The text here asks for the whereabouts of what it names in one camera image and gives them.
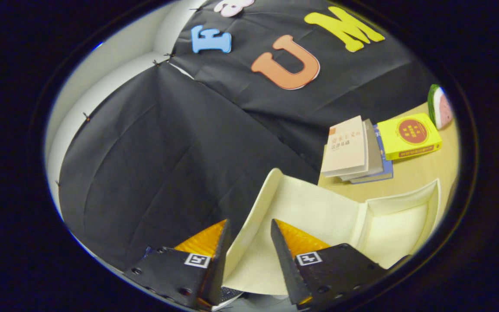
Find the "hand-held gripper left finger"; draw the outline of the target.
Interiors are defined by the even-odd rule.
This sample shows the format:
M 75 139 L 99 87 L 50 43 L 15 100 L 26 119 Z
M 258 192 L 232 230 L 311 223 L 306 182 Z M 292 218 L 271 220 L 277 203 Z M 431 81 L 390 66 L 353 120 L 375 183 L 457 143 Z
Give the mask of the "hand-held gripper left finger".
M 176 247 L 147 246 L 124 275 L 149 292 L 181 306 L 210 310 L 220 304 L 230 220 L 224 219 Z

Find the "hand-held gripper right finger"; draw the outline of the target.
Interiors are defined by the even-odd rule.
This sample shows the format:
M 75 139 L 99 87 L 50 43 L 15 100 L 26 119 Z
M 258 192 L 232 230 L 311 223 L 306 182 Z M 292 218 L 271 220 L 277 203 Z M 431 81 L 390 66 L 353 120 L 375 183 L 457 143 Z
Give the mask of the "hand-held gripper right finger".
M 279 219 L 272 220 L 270 235 L 297 310 L 348 306 L 389 273 L 350 244 L 329 246 Z

